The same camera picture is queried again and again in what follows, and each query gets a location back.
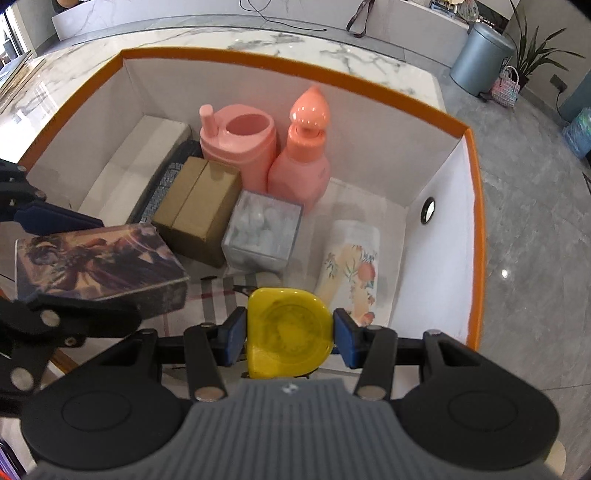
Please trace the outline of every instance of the clear plastic box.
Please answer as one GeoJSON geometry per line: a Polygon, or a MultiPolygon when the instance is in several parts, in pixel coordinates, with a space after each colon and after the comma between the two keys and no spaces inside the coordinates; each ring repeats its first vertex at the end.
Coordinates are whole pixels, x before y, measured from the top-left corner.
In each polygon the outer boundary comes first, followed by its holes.
{"type": "Polygon", "coordinates": [[[300,228],[302,206],[243,190],[238,197],[222,249],[237,270],[282,273],[300,228]]]}

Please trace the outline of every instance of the yellow plastic container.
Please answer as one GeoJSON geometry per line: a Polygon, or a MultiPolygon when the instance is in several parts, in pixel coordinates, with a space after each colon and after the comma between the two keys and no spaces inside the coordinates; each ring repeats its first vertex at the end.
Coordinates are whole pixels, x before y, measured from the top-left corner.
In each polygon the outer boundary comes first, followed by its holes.
{"type": "Polygon", "coordinates": [[[318,368],[333,347],[333,318],[304,290],[259,288],[248,300],[246,358],[251,378],[297,377],[318,368]]]}

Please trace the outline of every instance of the dark strap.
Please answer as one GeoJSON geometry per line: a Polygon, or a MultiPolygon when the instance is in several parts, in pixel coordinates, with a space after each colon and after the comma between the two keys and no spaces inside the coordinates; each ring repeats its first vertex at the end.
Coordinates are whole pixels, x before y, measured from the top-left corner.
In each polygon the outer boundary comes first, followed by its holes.
{"type": "Polygon", "coordinates": [[[375,0],[363,0],[359,6],[359,8],[357,9],[357,13],[355,15],[353,15],[351,17],[351,20],[349,20],[349,23],[347,23],[347,32],[349,32],[351,35],[353,35],[355,38],[362,38],[365,36],[365,33],[367,32],[368,29],[368,20],[369,20],[369,15],[371,14],[371,11],[374,8],[374,3],[375,0]],[[365,25],[363,26],[363,31],[361,33],[355,33],[355,32],[351,32],[351,27],[353,26],[353,24],[355,23],[355,21],[357,20],[357,18],[359,17],[359,14],[363,11],[363,9],[365,8],[365,5],[368,6],[368,16],[365,19],[365,25]]]}

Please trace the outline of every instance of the cardboard box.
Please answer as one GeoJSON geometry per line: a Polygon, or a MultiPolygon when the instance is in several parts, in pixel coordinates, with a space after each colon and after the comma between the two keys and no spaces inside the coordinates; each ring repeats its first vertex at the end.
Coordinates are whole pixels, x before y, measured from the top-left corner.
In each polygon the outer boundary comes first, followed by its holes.
{"type": "Polygon", "coordinates": [[[237,168],[189,157],[152,223],[174,252],[219,268],[225,263],[222,239],[241,190],[237,168]]]}
{"type": "Polygon", "coordinates": [[[16,249],[18,300],[117,298],[144,319],[185,305],[189,276],[149,223],[20,239],[16,249]]]}

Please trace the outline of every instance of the gray trash can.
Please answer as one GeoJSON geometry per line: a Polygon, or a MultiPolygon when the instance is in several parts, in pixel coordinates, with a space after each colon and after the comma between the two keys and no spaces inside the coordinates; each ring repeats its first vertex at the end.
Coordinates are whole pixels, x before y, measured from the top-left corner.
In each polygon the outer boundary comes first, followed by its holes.
{"type": "Polygon", "coordinates": [[[478,22],[453,65],[450,76],[468,93],[488,92],[515,54],[513,42],[488,25],[478,22]]]}

